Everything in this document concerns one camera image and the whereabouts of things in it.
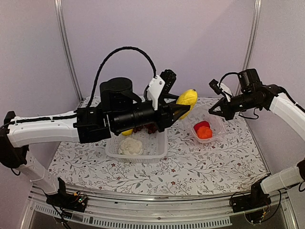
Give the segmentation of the yellow toy fruit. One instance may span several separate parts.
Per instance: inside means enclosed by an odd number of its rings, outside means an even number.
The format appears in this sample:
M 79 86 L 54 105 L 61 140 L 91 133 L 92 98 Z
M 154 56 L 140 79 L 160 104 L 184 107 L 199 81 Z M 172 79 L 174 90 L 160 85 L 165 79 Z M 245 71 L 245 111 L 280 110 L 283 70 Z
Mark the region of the yellow toy fruit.
M 198 94 L 197 91 L 194 89 L 189 89 L 179 96 L 179 98 L 176 101 L 176 104 L 190 106 L 190 110 L 186 112 L 184 115 L 182 115 L 179 118 L 180 120 L 184 119 L 189 114 L 189 112 L 194 108 L 195 104 L 197 103 L 197 99 L 198 99 Z
M 131 135 L 132 133 L 133 133 L 133 129 L 130 129 L 130 130 L 126 130 L 126 131 L 122 132 L 122 135 L 123 135 L 123 136 L 129 136 L 129 135 Z

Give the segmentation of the red toy pepper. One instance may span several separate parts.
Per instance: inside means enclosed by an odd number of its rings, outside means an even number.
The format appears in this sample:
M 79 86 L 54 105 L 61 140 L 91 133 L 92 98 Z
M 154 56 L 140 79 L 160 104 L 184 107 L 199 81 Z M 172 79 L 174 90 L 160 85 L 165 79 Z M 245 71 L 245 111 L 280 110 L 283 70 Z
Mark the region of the red toy pepper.
M 210 124 L 207 121 L 201 121 L 193 126 L 195 132 L 197 132 L 201 127 L 210 128 Z

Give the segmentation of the clear zip top bag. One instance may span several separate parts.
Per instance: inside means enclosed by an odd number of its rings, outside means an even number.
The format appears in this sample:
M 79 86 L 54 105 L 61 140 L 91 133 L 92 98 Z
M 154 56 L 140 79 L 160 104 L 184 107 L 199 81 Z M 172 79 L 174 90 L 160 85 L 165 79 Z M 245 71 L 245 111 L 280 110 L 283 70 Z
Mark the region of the clear zip top bag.
M 184 119 L 185 131 L 198 143 L 209 143 L 223 138 L 227 132 L 223 120 L 209 114 L 204 105 L 196 106 Z

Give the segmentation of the orange toy pumpkin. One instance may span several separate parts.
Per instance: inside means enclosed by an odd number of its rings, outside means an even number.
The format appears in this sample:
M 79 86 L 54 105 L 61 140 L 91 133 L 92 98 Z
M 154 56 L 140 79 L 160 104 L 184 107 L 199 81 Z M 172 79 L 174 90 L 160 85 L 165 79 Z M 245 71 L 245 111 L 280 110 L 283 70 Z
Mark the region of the orange toy pumpkin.
M 213 137 L 213 132 L 210 128 L 201 127 L 197 132 L 199 139 L 209 139 Z

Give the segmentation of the purple toy grapes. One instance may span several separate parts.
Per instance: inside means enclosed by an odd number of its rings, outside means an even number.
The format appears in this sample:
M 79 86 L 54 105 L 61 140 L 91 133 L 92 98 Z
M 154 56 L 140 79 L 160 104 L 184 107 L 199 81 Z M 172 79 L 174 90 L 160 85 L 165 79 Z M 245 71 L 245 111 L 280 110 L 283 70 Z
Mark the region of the purple toy grapes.
M 138 126 L 134 128 L 132 131 L 134 133 L 137 133 L 143 129 L 146 129 L 148 134 L 154 134 L 157 131 L 157 127 L 154 123 Z

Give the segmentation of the white plastic basket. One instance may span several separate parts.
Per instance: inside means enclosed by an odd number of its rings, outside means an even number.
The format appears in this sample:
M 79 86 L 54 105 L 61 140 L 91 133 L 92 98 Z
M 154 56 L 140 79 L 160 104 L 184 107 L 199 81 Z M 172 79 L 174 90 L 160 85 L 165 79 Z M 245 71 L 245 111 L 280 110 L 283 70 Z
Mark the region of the white plastic basket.
M 158 163 L 167 156 L 167 136 L 167 130 L 154 134 L 141 130 L 129 136 L 112 135 L 106 141 L 105 153 L 124 163 Z

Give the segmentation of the white toy cauliflower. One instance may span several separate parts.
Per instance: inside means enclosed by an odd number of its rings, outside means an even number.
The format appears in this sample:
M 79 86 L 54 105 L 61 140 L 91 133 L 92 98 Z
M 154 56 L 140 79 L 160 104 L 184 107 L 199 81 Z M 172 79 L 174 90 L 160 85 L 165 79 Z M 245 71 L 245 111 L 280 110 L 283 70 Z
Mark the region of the white toy cauliflower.
M 143 144 L 140 140 L 128 137 L 119 143 L 118 153 L 120 155 L 137 156 L 143 154 Z

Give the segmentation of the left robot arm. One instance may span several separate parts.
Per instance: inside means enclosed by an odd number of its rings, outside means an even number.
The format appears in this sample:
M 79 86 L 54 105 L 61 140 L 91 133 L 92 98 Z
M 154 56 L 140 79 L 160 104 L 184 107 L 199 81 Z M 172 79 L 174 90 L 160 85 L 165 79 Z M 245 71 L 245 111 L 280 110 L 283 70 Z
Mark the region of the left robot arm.
M 142 100 L 132 90 L 128 78 L 117 77 L 100 84 L 101 101 L 58 115 L 22 118 L 8 112 L 0 129 L 0 161 L 25 174 L 30 181 L 52 196 L 60 207 L 71 197 L 64 184 L 50 174 L 29 152 L 29 145 L 48 142 L 94 143 L 138 126 L 155 124 L 159 132 L 172 126 L 190 110 L 189 105 L 167 103 L 173 80 L 155 76 Z

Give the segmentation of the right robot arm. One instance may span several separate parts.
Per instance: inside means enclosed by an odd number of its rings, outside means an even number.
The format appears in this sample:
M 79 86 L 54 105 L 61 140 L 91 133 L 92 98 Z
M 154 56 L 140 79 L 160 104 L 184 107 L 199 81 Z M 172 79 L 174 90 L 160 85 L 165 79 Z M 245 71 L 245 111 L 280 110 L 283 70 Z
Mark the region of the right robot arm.
M 305 110 L 276 84 L 264 84 L 257 70 L 229 72 L 209 82 L 220 99 L 209 108 L 211 115 L 226 121 L 239 115 L 248 121 L 250 132 L 271 171 L 251 186 L 246 198 L 250 208 L 264 202 L 265 194 L 297 190 L 305 181 Z

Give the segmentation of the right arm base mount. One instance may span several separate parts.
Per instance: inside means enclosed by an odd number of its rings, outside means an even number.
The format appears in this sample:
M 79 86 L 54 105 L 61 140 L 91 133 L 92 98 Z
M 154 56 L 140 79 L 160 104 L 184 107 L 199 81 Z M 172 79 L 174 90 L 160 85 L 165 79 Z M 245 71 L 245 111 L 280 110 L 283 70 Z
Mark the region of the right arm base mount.
M 260 186 L 261 182 L 262 179 L 252 184 L 251 192 L 249 194 L 235 192 L 230 197 L 229 204 L 234 213 L 260 208 L 271 204 L 269 194 L 265 194 Z

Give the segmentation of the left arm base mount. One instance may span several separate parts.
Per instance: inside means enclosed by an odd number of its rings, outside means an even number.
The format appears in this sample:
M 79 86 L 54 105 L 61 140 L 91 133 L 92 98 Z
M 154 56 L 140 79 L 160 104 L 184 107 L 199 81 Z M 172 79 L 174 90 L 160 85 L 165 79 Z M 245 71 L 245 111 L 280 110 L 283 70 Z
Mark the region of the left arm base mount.
M 59 188 L 53 195 L 46 194 L 46 203 L 61 209 L 68 209 L 77 212 L 85 212 L 88 203 L 88 196 L 77 191 L 73 194 L 66 192 L 65 182 L 58 178 Z

